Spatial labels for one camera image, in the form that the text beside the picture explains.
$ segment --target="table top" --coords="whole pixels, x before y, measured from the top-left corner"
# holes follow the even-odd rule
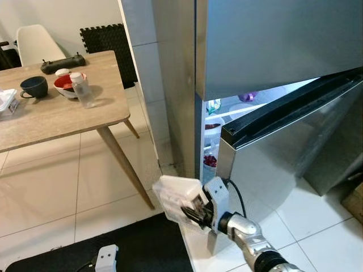
[[[53,86],[56,75],[45,75],[41,64],[0,71],[0,88],[17,89],[20,102],[11,117],[0,121],[0,152],[114,125],[130,116],[114,52],[86,54],[84,58],[87,65],[71,71],[87,75],[96,102],[90,109],[58,93]],[[21,98],[20,83],[37,75],[47,79],[48,96]]]

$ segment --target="wooden table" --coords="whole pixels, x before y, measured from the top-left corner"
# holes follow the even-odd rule
[[[84,58],[86,66],[71,70],[87,75],[96,100],[96,107],[90,109],[83,108],[77,100],[72,101],[60,95],[53,87],[56,76],[43,74],[40,64],[0,71],[0,87],[3,90],[17,89],[16,98],[20,101],[15,113],[9,119],[0,121],[0,152],[95,129],[139,194],[154,209],[132,165],[108,128],[124,122],[138,138],[129,122],[130,111],[115,54],[106,51],[87,54]],[[48,96],[43,99],[21,98],[20,83],[37,75],[46,77]]]

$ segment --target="white chair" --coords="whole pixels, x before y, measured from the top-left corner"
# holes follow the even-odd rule
[[[20,27],[16,35],[22,66],[66,57],[48,31],[40,24]]]

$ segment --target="white tile floor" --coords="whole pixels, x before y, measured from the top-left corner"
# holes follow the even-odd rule
[[[299,181],[279,209],[260,222],[264,236],[305,272],[362,272],[363,226],[338,196],[333,190],[320,197],[305,180]],[[183,232],[195,271],[251,271],[236,245],[212,256],[205,235],[187,228]]]
[[[126,95],[131,122],[112,131],[157,209],[151,211],[131,186],[97,133],[89,132],[0,154],[0,270],[16,260],[72,244],[161,212],[151,184],[161,175],[134,88]],[[170,145],[157,142],[162,172]],[[261,222],[265,236],[305,272],[362,272],[362,225],[336,200],[319,197],[300,181],[284,204]],[[248,272],[235,245],[211,256],[207,236],[182,228],[195,271]]]

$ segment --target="white plastic container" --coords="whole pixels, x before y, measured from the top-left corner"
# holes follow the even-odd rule
[[[194,202],[196,198],[200,199],[201,204],[207,204],[208,199],[203,193],[199,180],[164,175],[153,185],[153,191],[169,220],[186,223],[186,226],[191,224],[199,229],[198,224],[187,218],[180,208],[186,206],[196,209]]]
[[[0,92],[0,99],[3,102],[0,105],[0,120],[11,116],[19,105],[15,98],[16,89],[4,90]]]
[[[213,118],[212,116],[213,115],[211,115],[211,118],[206,118],[204,124],[219,124],[219,126],[214,129],[204,129],[204,146],[210,145],[212,141],[214,141],[215,144],[220,142],[222,127],[226,123],[222,117]]]

